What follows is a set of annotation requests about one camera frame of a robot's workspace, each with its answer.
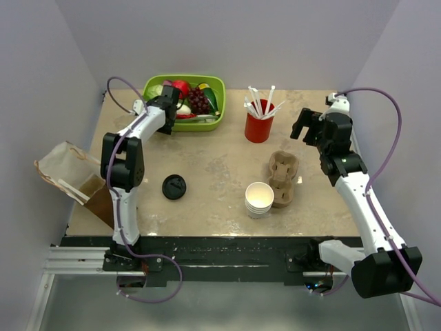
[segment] black disc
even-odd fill
[[[171,174],[163,182],[163,194],[170,200],[181,198],[186,190],[187,184],[178,174]]]

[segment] paper bag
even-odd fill
[[[114,228],[112,197],[100,175],[100,161],[68,141],[34,162],[41,178],[84,205]]]

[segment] white wall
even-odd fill
[[[89,146],[100,91],[53,0],[0,3],[0,329],[24,330],[72,201],[33,161],[67,139]]]
[[[441,297],[441,2],[402,0],[355,87],[383,88],[402,108],[402,138],[375,186],[392,224],[423,254],[419,276]],[[352,94],[361,153],[378,169],[396,131],[393,106],[371,92]],[[440,309],[419,303],[425,330],[439,330]]]
[[[399,0],[57,0],[96,81],[164,72],[229,88],[350,86]]]

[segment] gray floor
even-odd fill
[[[115,276],[57,276],[41,330],[408,330],[397,295],[361,299],[350,282],[325,298],[277,283],[184,283],[167,303],[116,296]],[[162,297],[167,288],[142,289]]]

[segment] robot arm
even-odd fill
[[[116,192],[110,191],[114,215],[113,240],[118,245],[124,244],[116,221],[118,212],[127,243],[134,245],[139,238],[136,193],[144,177],[143,143],[156,131],[171,134],[180,93],[180,90],[172,86],[164,86],[162,95],[149,102],[147,109],[142,109],[131,124],[116,134],[107,133],[103,138],[101,176],[105,179],[116,142],[125,136],[110,175],[111,186],[116,190]],[[119,197],[118,211],[116,200]]]
[[[413,281],[384,236],[366,200],[369,175],[360,155],[350,150],[352,120],[349,117],[349,101],[344,96],[331,94],[326,104],[330,107],[324,113],[303,108],[293,124],[291,138],[297,139],[304,127],[309,128],[303,141],[317,147],[322,171],[347,204],[365,251],[361,253],[341,241],[330,239],[315,242],[312,245],[314,253],[309,253],[309,256],[316,255],[314,259],[334,265],[351,276],[354,288],[363,298],[410,290]],[[389,222],[372,188],[369,194],[394,242],[416,273],[422,262],[419,249],[406,246]]]

